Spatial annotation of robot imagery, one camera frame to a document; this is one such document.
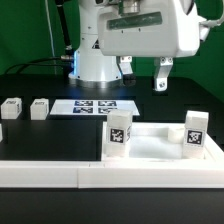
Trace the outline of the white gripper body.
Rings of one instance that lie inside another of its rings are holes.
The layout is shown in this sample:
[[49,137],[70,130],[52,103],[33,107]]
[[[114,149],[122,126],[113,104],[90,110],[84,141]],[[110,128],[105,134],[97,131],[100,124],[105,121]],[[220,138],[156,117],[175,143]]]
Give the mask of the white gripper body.
[[98,11],[100,50],[107,56],[189,57],[200,45],[194,0],[139,0],[136,13],[121,5]]

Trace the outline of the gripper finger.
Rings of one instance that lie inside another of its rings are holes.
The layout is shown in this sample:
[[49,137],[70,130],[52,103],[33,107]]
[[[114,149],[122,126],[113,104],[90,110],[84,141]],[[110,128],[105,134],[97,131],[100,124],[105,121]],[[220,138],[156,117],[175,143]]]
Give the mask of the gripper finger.
[[173,67],[172,57],[159,57],[154,60],[154,89],[158,92],[165,91],[168,84],[168,76]]
[[136,76],[133,73],[131,56],[117,56],[116,62],[122,76],[122,81],[125,86],[133,86],[136,83]]

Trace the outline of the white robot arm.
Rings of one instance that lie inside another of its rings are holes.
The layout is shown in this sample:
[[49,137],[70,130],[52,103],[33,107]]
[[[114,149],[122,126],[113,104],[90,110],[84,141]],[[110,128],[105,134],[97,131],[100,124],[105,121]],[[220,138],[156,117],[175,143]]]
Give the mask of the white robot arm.
[[154,89],[167,89],[173,60],[200,45],[194,0],[78,0],[80,45],[69,77],[85,87],[132,85],[134,57],[155,60]]

